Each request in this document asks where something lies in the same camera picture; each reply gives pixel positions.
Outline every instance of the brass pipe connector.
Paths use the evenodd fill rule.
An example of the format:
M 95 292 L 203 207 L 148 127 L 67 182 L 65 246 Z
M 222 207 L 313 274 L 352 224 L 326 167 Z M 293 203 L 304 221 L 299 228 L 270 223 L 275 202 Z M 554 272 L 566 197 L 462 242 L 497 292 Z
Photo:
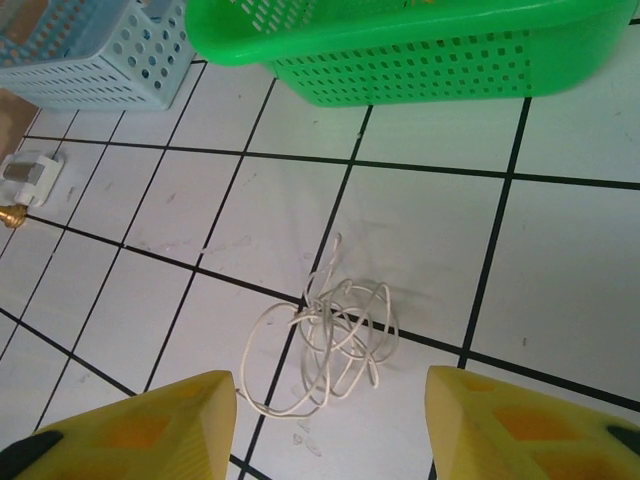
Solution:
M 24 205 L 11 205 L 0 207 L 0 220 L 7 228 L 18 228 L 27 218 L 27 207 Z

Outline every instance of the white tile floor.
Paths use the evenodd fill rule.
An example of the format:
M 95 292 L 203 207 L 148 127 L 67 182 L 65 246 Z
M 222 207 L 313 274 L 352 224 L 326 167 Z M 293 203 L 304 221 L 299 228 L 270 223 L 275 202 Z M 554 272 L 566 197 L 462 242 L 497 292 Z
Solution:
M 298 303 L 337 231 L 337 276 L 391 285 L 400 349 L 309 432 L 240 401 L 229 479 L 434 478 L 435 364 L 640 422 L 639 44 L 630 26 L 592 79 L 531 102 L 318 109 L 259 66 L 199 60 L 167 112 L 41 112 L 22 148 L 68 165 L 0 230 L 0 448 L 206 370 L 237 379 L 255 319 Z M 278 320 L 250 379 L 284 405 L 299 345 Z

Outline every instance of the white power adapter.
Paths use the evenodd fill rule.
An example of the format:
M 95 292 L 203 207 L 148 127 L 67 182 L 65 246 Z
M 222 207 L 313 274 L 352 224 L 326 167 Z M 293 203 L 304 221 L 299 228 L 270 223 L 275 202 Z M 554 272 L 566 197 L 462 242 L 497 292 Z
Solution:
M 22 184 L 15 196 L 16 203 L 39 207 L 47 201 L 63 164 L 59 156 L 49 158 L 38 151 L 18 152 L 5 158 L 2 178 Z

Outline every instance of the cable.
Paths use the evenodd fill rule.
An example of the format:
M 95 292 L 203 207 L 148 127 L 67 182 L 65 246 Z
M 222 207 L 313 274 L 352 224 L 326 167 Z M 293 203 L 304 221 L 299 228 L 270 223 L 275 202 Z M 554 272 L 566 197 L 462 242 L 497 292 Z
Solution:
M 296 313 L 297 309 L 294 305 L 277 303 L 258 318 L 249 335 L 247 346 L 242 354 L 241 390 L 238 390 L 238 394 L 245 398 L 258 413 L 266 417 L 309 418 L 325 407 L 331 397 L 347 398 L 365 371 L 373 388 L 377 388 L 380 382 L 378 366 L 386 362 L 398 346 L 399 327 L 391 313 L 391 295 L 386 284 L 379 283 L 371 289 L 346 279 L 338 283 L 335 288 L 326 290 L 333 275 L 341 242 L 342 236 L 338 233 L 329 264 L 309 276 L 303 293 L 307 307 Z M 313 281 L 324 272 L 326 272 L 326 278 L 319 290 L 320 293 L 312 296 L 310 290 Z M 366 295 L 368 298 L 363 301 L 362 297 Z M 382 303 L 385 309 L 382 332 L 374 330 L 373 319 L 370 318 L 370 311 L 376 303 Z M 280 309 L 291 310 L 293 318 L 287 325 L 294 326 L 296 333 L 302 338 L 300 374 L 305 392 L 296 403 L 284 410 L 276 410 L 257 402 L 249 393 L 245 375 L 247 358 L 256 333 L 264 323 L 269 321 L 271 314 Z M 361 338 L 361 328 L 367 334 L 366 341 Z M 388 352 L 381 353 L 387 347 Z M 338 361 L 345 361 L 345 359 L 344 366 L 339 367 Z M 314 396 L 318 393 L 321 397 L 319 399 Z M 302 414 L 294 413 L 308 401 L 315 405 L 311 410 Z

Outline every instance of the plastic basket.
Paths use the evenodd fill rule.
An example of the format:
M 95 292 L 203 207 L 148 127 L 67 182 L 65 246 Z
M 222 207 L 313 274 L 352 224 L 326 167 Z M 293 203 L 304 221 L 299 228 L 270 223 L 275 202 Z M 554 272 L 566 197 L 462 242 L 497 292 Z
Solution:
M 610 55 L 637 0 L 190 0 L 195 49 L 322 106 L 533 96 Z
M 194 54 L 185 1 L 49 0 L 23 45 L 0 38 L 0 86 L 39 107 L 166 109 Z

